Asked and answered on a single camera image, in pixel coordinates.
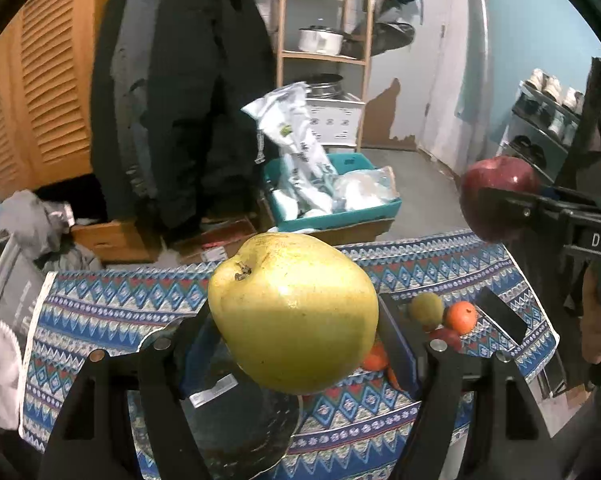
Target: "shoe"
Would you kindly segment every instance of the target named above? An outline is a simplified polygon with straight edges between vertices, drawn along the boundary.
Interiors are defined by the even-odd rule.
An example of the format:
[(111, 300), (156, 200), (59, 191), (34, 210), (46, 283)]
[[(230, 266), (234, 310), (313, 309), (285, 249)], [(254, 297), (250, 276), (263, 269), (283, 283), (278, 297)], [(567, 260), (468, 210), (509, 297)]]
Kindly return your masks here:
[(527, 136), (517, 135), (509, 145), (516, 150), (523, 151), (528, 150), (532, 146), (532, 141)]
[(577, 109), (577, 91), (572, 87), (567, 89), (567, 94), (563, 99), (563, 106), (572, 113)]
[(581, 115), (583, 115), (583, 103), (585, 102), (585, 96), (583, 95), (583, 92), (577, 92), (576, 98), (577, 106), (574, 110), (574, 113), (580, 117)]
[(545, 78), (546, 75), (543, 73), (543, 70), (541, 70), (540, 68), (535, 68), (532, 72), (532, 75), (530, 75), (530, 78), (525, 82), (528, 83), (530, 86), (533, 86), (534, 88), (536, 88), (536, 90), (540, 92), (541, 90), (543, 90)]
[(563, 132), (563, 146), (565, 146), (566, 148), (569, 148), (572, 145), (572, 142), (574, 142), (574, 137), (576, 136), (577, 133), (577, 124), (576, 123), (570, 123), (567, 125), (567, 127), (565, 128), (565, 131)]
[(524, 118), (529, 118), (533, 115), (536, 115), (536, 112), (538, 112), (540, 106), (541, 104), (536, 99), (530, 97), (525, 92), (521, 92), (518, 101), (516, 101), (516, 104), (514, 105), (514, 107), (518, 110), (519, 115)]
[(533, 144), (530, 146), (530, 160), (536, 164), (542, 170), (547, 168), (547, 159), (545, 159), (545, 152), (543, 152), (542, 147), (538, 144)]
[(547, 103), (543, 103), (543, 106), (541, 107), (541, 110), (539, 111), (538, 115), (537, 115), (537, 120), (535, 121), (537, 126), (542, 129), (543, 131), (546, 131), (549, 129), (549, 126), (552, 124), (552, 121), (554, 120), (554, 115), (556, 113), (556, 110), (554, 109), (553, 106), (547, 104)]
[(556, 135), (559, 138), (559, 140), (562, 139), (564, 130), (564, 118), (563, 114), (561, 114), (559, 110), (556, 111), (556, 114), (554, 115), (554, 120), (551, 122), (547, 130), (548, 133)]
[(561, 100), (561, 83), (556, 76), (549, 76), (543, 86), (543, 93), (556, 102)]

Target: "patterned tablecloth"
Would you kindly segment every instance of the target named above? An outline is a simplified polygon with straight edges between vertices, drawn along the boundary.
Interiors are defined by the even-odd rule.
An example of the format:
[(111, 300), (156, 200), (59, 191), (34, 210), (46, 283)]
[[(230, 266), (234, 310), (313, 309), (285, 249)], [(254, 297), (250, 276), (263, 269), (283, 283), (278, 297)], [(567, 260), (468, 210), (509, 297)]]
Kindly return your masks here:
[[(464, 351), (488, 357), (510, 352), (528, 381), (553, 355), (559, 337), (507, 250), (470, 231), (398, 242), (339, 247), (359, 264), (378, 292), (410, 298), (439, 294), (446, 306), (471, 301), (483, 286), (495, 291), (527, 323), (517, 346), (479, 311), (463, 336)], [(44, 450), (65, 396), (85, 357), (136, 351), (152, 331), (195, 314), (217, 262), (173, 270), (59, 272), (48, 276), (34, 311), (20, 390), (21, 436)], [(382, 372), (356, 370), (333, 388), (303, 399), (303, 416), (281, 462), (259, 478), (354, 480), (387, 478), (405, 445), (420, 403), (391, 387)], [(471, 395), (459, 405), (453, 441), (467, 432)], [(156, 465), (137, 450), (143, 475)]]

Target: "white door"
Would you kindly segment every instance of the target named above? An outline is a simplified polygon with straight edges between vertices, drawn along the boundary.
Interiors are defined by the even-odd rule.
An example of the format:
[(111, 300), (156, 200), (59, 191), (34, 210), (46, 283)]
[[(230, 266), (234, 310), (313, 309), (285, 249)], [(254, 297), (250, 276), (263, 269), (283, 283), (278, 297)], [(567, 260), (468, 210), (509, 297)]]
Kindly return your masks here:
[(425, 126), (449, 7), (450, 0), (422, 0), (403, 6), (403, 18), (416, 29), (415, 40), (372, 58), (363, 147), (416, 149)]
[(461, 89), (468, 54), (469, 0), (450, 0), (429, 111), (418, 147), (456, 174), (465, 172), (474, 127), (463, 121)]

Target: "orange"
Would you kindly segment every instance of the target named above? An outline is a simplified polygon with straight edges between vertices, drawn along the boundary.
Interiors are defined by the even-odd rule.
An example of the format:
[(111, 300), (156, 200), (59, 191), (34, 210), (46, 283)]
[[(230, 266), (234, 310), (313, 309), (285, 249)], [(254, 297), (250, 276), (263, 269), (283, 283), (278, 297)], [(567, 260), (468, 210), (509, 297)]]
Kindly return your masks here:
[(396, 374), (394, 373), (394, 370), (392, 370), (391, 368), (387, 369), (387, 378), (389, 380), (389, 384), (391, 384), (392, 388), (394, 388), (395, 390), (399, 390), (401, 391), (403, 388), (401, 388), (401, 385), (399, 384), (399, 380), (396, 378)]
[(370, 372), (379, 372), (385, 370), (389, 366), (389, 359), (383, 343), (376, 341), (372, 346), (369, 354), (363, 360), (361, 368), (369, 370)]
[(445, 326), (455, 330), (460, 335), (471, 332), (479, 320), (479, 314), (469, 301), (459, 301), (447, 309)]

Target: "metal pot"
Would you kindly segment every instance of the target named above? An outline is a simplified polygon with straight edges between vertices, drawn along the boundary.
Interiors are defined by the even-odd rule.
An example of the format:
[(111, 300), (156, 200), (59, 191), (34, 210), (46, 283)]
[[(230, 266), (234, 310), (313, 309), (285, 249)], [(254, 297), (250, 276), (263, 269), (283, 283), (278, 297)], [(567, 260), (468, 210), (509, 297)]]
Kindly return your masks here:
[(298, 49), (311, 54), (338, 56), (343, 44), (344, 34), (333, 28), (312, 25), (300, 30)]
[(303, 79), (308, 85), (308, 97), (330, 99), (343, 93), (341, 81), (343, 76), (338, 74), (314, 74)]

